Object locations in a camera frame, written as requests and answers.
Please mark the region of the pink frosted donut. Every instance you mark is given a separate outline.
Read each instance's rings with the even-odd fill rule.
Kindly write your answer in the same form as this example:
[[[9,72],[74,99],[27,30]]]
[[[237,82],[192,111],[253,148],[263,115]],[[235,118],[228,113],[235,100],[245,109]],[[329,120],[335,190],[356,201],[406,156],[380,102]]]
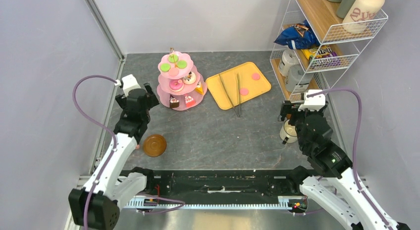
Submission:
[[[179,91],[181,91],[184,88],[184,85],[185,84],[183,83],[183,80],[182,79],[177,79],[177,80],[172,79],[169,82],[169,88],[173,92],[179,92]]]

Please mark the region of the metal serving tongs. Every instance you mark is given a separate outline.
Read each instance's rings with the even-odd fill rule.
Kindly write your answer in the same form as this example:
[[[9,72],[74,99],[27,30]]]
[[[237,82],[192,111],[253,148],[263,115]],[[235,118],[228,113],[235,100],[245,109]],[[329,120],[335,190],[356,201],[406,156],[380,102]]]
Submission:
[[[237,106],[235,106],[233,104],[233,101],[232,101],[232,99],[230,98],[230,96],[227,92],[226,85],[224,83],[224,80],[223,80],[223,77],[222,77],[221,73],[218,76],[219,76],[222,88],[223,88],[223,90],[224,90],[224,92],[227,96],[227,99],[228,99],[230,105],[231,105],[231,108],[233,109],[233,111],[235,112],[237,117],[241,117],[241,113],[242,113],[241,94],[240,94],[241,86],[240,86],[240,76],[239,76],[239,74],[238,73],[236,74],[236,90],[237,90],[237,100],[238,100],[238,105]]]

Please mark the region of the white chocolate-drizzle donut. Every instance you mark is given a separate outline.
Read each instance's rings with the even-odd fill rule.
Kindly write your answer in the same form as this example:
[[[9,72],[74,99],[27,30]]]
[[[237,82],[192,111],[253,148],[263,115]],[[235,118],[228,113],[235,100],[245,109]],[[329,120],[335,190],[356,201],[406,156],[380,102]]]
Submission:
[[[188,73],[188,75],[186,75],[186,76],[184,76],[184,77],[182,78],[182,80],[183,80],[183,83],[184,83],[184,84],[186,84],[186,85],[190,85],[190,84],[193,84],[193,83],[195,83],[195,82],[196,82],[196,80],[197,80],[197,76],[196,76],[196,74],[195,74],[194,72],[190,71],[190,72]]]

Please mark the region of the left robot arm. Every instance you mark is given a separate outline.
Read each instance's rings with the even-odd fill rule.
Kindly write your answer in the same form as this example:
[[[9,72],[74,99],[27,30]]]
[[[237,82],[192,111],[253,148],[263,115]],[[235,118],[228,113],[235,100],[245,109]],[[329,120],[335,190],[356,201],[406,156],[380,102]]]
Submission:
[[[111,132],[112,142],[104,159],[83,187],[72,189],[68,196],[75,224],[86,230],[114,229],[121,209],[137,193],[151,194],[156,186],[154,179],[138,172],[129,174],[122,183],[117,180],[148,128],[150,109],[159,101],[149,83],[118,101],[123,111]]]

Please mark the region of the chocolate cake slice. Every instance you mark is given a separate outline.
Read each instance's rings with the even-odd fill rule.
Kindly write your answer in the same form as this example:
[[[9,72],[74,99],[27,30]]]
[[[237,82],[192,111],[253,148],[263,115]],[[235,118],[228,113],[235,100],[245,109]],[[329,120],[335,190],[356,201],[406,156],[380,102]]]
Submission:
[[[180,106],[180,101],[174,97],[173,95],[170,95],[169,97],[169,107],[171,109],[178,108]]]

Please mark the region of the yellow cake slice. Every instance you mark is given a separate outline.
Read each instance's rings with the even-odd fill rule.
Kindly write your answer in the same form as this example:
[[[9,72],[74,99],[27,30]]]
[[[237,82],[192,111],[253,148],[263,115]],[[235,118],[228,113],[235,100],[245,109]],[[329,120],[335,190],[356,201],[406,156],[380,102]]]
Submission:
[[[204,95],[204,88],[203,84],[199,81],[196,85],[195,91],[199,93],[200,95]]]

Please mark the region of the red strawberry cake slice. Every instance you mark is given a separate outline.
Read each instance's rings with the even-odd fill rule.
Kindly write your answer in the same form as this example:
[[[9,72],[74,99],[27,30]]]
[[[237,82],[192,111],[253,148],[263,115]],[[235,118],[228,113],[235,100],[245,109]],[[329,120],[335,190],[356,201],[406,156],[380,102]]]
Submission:
[[[184,96],[184,100],[187,109],[193,107],[196,104],[196,100],[188,94]]]

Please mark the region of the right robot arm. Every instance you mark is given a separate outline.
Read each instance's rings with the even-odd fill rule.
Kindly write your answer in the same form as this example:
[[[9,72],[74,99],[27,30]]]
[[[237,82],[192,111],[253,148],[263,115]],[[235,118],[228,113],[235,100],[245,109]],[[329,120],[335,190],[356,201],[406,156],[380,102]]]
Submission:
[[[392,219],[374,200],[346,152],[331,140],[333,130],[323,116],[327,104],[310,111],[285,101],[279,120],[287,119],[296,130],[300,151],[307,156],[317,175],[325,178],[342,195],[329,192],[303,166],[289,172],[286,189],[293,195],[313,199],[347,230],[408,230],[405,223]]]

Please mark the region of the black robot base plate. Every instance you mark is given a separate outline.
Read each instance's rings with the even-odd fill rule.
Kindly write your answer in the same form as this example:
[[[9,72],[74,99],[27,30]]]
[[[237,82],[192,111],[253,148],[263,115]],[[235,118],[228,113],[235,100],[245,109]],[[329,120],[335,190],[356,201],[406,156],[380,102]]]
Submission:
[[[160,203],[187,205],[275,204],[279,196],[301,197],[298,181],[315,175],[298,166],[292,170],[151,170],[135,167],[120,175],[142,173],[144,193],[158,195]]]

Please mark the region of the beige mug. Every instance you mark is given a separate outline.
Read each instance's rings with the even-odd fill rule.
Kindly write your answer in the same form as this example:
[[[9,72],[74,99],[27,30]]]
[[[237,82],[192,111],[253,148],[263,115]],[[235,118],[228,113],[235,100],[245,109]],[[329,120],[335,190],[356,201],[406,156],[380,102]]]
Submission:
[[[289,119],[284,121],[284,124],[279,132],[282,144],[295,143],[298,140],[296,128],[289,123]]]

